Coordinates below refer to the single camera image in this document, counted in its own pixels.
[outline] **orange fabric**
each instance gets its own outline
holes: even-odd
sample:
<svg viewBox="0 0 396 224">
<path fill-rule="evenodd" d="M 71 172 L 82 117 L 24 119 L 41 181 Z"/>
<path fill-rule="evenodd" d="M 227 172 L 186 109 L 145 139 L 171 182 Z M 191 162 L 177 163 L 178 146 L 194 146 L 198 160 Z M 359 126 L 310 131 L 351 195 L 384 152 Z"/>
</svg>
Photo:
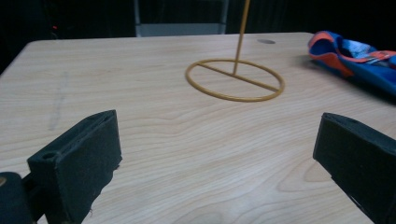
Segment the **orange fabric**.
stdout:
<svg viewBox="0 0 396 224">
<path fill-rule="evenodd" d="M 338 50 L 337 50 L 337 53 L 339 53 L 339 55 L 341 55 L 341 57 L 343 57 L 343 59 L 353 62 L 353 63 L 367 63 L 373 59 L 378 59 L 379 61 L 382 61 L 382 60 L 386 60 L 386 59 L 390 58 L 391 56 L 396 55 L 396 51 L 378 50 L 378 51 L 369 53 L 369 55 L 370 55 L 369 58 L 356 59 L 356 58 L 349 58 L 347 56 L 344 56 Z"/>
<path fill-rule="evenodd" d="M 334 39 L 332 38 L 331 35 L 329 35 L 329 34 L 326 33 L 326 32 L 319 32 L 319 33 L 315 34 L 315 35 L 311 38 L 311 40 L 310 40 L 309 43 L 308 43 L 308 47 L 309 47 L 309 48 L 312 48 L 312 46 L 314 46 L 314 44 L 315 44 L 318 40 L 320 40 L 320 39 L 327 39 L 327 40 L 329 40 L 330 42 L 334 42 Z"/>
<path fill-rule="evenodd" d="M 353 72 L 340 62 L 338 56 L 335 53 L 326 53 L 319 56 L 310 54 L 310 56 L 314 60 L 323 61 L 328 66 L 339 70 L 344 77 L 353 76 Z"/>
</svg>

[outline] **blue fabric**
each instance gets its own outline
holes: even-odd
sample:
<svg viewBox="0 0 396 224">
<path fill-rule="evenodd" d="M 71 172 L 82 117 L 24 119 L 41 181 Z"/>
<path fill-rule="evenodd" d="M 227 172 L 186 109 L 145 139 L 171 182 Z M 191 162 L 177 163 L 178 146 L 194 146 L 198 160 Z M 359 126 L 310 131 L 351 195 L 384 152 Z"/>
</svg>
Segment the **blue fabric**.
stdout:
<svg viewBox="0 0 396 224">
<path fill-rule="evenodd" d="M 321 55 L 329 52 L 335 54 L 338 54 L 338 52 L 344 52 L 349 54 L 345 55 L 347 57 L 360 59 L 370 57 L 369 53 L 376 51 L 376 48 L 370 45 L 354 40 L 344 39 L 340 35 L 332 32 L 324 32 L 327 32 L 334 41 L 330 42 L 327 39 L 320 39 L 309 50 L 310 53 L 314 55 Z M 338 59 L 343 65 L 345 65 L 354 73 L 354 76 L 349 77 L 348 79 L 352 78 L 368 82 L 396 97 L 396 56 L 391 57 L 387 61 L 373 64 L 354 63 L 344 59 L 341 57 L 341 55 L 338 56 Z M 323 61 L 318 60 L 318 63 L 336 75 L 340 75 L 340 71 L 331 68 Z"/>
</svg>

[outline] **black plastic part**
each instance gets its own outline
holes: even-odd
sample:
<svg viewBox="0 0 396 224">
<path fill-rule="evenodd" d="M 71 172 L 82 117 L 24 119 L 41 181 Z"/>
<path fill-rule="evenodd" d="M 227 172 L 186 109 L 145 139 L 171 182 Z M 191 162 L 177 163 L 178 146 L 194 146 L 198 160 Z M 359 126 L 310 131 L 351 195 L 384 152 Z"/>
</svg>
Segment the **black plastic part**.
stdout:
<svg viewBox="0 0 396 224">
<path fill-rule="evenodd" d="M 32 219 L 38 221 L 49 208 L 47 194 L 35 183 L 31 174 L 23 178 L 22 184 L 26 192 Z"/>
<path fill-rule="evenodd" d="M 0 173 L 0 223 L 33 223 L 21 177 L 18 174 Z"/>
<path fill-rule="evenodd" d="M 115 110 L 85 118 L 30 157 L 33 186 L 45 192 L 48 222 L 81 223 L 120 161 Z"/>
<path fill-rule="evenodd" d="M 325 113 L 314 159 L 374 223 L 396 223 L 396 141 L 354 119 Z"/>
</svg>

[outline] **ring base crossbar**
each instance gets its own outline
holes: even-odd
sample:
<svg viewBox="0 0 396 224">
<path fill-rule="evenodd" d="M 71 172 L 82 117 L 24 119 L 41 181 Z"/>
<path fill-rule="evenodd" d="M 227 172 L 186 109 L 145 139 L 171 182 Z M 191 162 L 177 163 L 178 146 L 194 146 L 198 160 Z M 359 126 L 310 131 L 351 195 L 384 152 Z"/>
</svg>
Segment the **ring base crossbar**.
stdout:
<svg viewBox="0 0 396 224">
<path fill-rule="evenodd" d="M 209 63 L 243 63 L 246 65 L 250 65 L 250 66 L 254 66 L 256 68 L 259 68 L 267 73 L 269 73 L 270 75 L 272 75 L 274 78 L 276 78 L 276 80 L 279 83 L 278 87 L 273 87 L 270 86 L 268 84 L 250 79 L 250 78 L 246 78 L 246 77 L 242 77 L 237 75 L 235 72 L 234 73 L 229 73 L 226 72 L 224 70 L 221 70 L 217 67 L 213 67 L 211 65 L 209 65 Z M 200 66 L 218 73 L 221 73 L 223 75 L 226 75 L 228 77 L 234 77 L 237 78 L 239 80 L 245 81 L 247 83 L 250 83 L 252 85 L 267 89 L 268 91 L 273 91 L 274 93 L 269 94 L 269 95 L 264 95 L 264 96 L 259 96 L 259 97 L 239 97 L 239 96 L 231 96 L 231 95 L 226 95 L 220 92 L 216 92 L 216 91 L 211 91 L 201 85 L 199 85 L 197 82 L 195 82 L 192 78 L 191 78 L 191 71 L 193 68 Z M 283 80 L 283 78 L 274 70 L 269 69 L 265 66 L 259 65 L 259 64 L 255 64 L 255 63 L 251 63 L 249 61 L 243 61 L 243 60 L 238 60 L 236 61 L 235 59 L 207 59 L 207 60 L 201 60 L 199 62 L 193 63 L 191 64 L 187 70 L 186 70 L 186 79 L 187 81 L 198 91 L 201 91 L 205 94 L 223 99 L 223 100 L 230 100 L 230 101 L 238 101 L 238 102 L 259 102 L 259 101 L 266 101 L 266 100 L 270 100 L 273 99 L 275 97 L 277 97 L 280 93 L 282 93 L 282 91 L 285 89 L 285 81 Z"/>
</svg>

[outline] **wooden table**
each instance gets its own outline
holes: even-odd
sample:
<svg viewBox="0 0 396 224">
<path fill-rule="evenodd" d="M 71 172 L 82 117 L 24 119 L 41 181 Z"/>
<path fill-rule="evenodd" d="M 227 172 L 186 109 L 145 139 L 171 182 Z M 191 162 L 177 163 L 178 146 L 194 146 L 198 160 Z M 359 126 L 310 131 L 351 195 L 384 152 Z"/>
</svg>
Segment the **wooden table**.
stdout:
<svg viewBox="0 0 396 224">
<path fill-rule="evenodd" d="M 123 161 L 84 223 L 371 223 L 312 153 L 323 112 L 394 138 L 395 106 L 312 64 L 306 33 L 245 36 L 241 59 L 285 78 L 273 100 L 230 102 L 191 87 L 186 68 L 234 57 L 237 37 L 29 44 L 0 78 L 0 172 L 27 175 L 28 157 L 81 119 L 116 109 Z M 262 94 L 210 72 L 196 78 Z"/>
</svg>

